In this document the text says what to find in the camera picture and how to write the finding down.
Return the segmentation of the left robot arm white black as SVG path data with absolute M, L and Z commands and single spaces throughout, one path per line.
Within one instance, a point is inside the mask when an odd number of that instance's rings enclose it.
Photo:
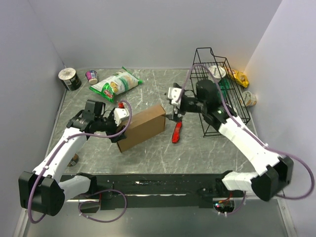
M 27 210 L 29 220 L 35 224 L 32 212 L 42 216 L 55 216 L 64 203 L 78 195 L 93 198 L 97 195 L 97 178 L 88 173 L 78 173 L 73 178 L 61 181 L 72 158 L 90 137 L 108 138 L 117 142 L 125 138 L 129 124 L 120 128 L 122 121 L 131 123 L 131 105 L 122 100 L 105 117 L 105 103 L 87 100 L 67 123 L 64 133 L 51 152 L 31 172 L 24 171 L 18 179 L 21 207 Z

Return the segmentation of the brown cardboard express box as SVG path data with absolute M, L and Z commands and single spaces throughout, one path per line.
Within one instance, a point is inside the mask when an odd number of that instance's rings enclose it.
M 121 153 L 164 132 L 166 112 L 161 104 L 149 107 L 132 116 L 131 123 L 125 131 L 126 138 L 117 142 Z

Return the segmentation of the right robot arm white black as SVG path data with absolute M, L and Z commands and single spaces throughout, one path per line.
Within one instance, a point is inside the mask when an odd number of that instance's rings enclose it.
M 220 92 L 214 82 L 204 79 L 196 83 L 196 93 L 189 97 L 174 83 L 167 93 L 173 106 L 173 113 L 167 118 L 180 121 L 185 113 L 201 114 L 208 125 L 230 140 L 252 164 L 253 172 L 226 172 L 216 184 L 218 195 L 226 197 L 238 190 L 253 192 L 259 199 L 269 201 L 290 184 L 294 162 L 289 156 L 268 151 L 234 109 L 220 99 Z

